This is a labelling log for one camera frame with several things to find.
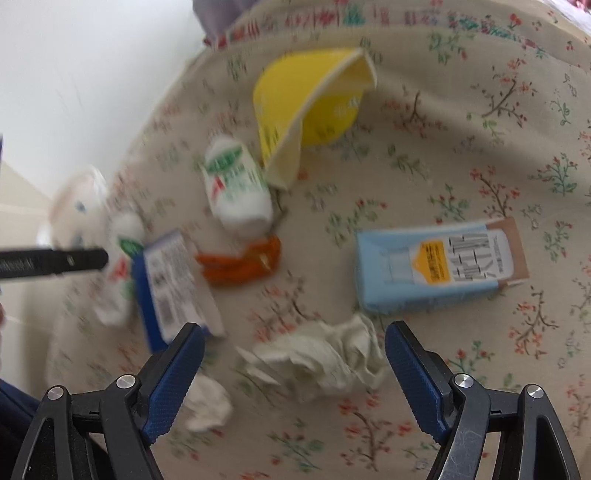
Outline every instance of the green label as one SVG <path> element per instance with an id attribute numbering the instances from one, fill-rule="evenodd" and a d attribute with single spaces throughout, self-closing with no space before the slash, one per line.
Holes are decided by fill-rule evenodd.
<path id="1" fill-rule="evenodd" d="M 121 250 L 123 250 L 123 252 L 125 252 L 125 254 L 130 258 L 133 258 L 137 254 L 144 251 L 143 245 L 128 238 L 120 238 L 119 246 L 121 247 Z"/>
<path id="2" fill-rule="evenodd" d="M 236 160 L 242 155 L 242 147 L 236 147 L 232 150 L 227 150 L 224 153 L 214 158 L 205 169 L 210 175 L 218 175 L 224 171 L 232 168 Z"/>

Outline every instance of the white bottle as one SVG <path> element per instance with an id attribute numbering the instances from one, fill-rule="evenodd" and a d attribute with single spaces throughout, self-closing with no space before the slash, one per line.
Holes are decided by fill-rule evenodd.
<path id="1" fill-rule="evenodd" d="M 102 285 L 94 303 L 96 317 L 107 326 L 124 327 L 131 320 L 135 305 L 131 262 L 141 252 L 145 228 L 135 212 L 116 214 L 105 247 L 109 263 L 101 272 Z"/>
<path id="2" fill-rule="evenodd" d="M 224 228 L 254 240 L 271 229 L 271 193 L 246 146 L 229 135 L 213 137 L 202 167 L 207 199 Z"/>

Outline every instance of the orange toy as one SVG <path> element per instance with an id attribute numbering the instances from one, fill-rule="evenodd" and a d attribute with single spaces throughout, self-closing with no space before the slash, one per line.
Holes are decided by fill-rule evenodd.
<path id="1" fill-rule="evenodd" d="M 279 265 L 281 241 L 275 235 L 252 244 L 241 257 L 195 255 L 203 267 L 203 276 L 211 285 L 242 285 L 256 278 L 271 275 Z"/>

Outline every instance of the silver screw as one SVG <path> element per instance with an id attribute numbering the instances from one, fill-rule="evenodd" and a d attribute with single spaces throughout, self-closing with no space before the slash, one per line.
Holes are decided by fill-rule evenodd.
<path id="1" fill-rule="evenodd" d="M 61 398 L 61 396 L 64 394 L 64 389 L 61 387 L 53 387 L 49 392 L 47 392 L 47 398 L 49 398 L 50 400 L 57 400 L 58 398 Z"/>
<path id="2" fill-rule="evenodd" d="M 121 375 L 117 379 L 117 386 L 122 389 L 131 388 L 135 385 L 135 377 L 133 375 Z"/>
<path id="3" fill-rule="evenodd" d="M 528 385 L 527 394 L 532 398 L 542 398 L 544 396 L 544 390 L 539 385 Z"/>
<path id="4" fill-rule="evenodd" d="M 470 388 L 474 385 L 474 379 L 468 374 L 457 374 L 453 381 L 458 387 Z"/>

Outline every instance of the purple cloth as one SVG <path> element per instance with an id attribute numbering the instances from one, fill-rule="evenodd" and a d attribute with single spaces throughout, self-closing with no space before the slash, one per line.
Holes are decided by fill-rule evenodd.
<path id="1" fill-rule="evenodd" d="M 257 2 L 258 0 L 193 0 L 193 11 L 207 36 L 215 38 Z"/>

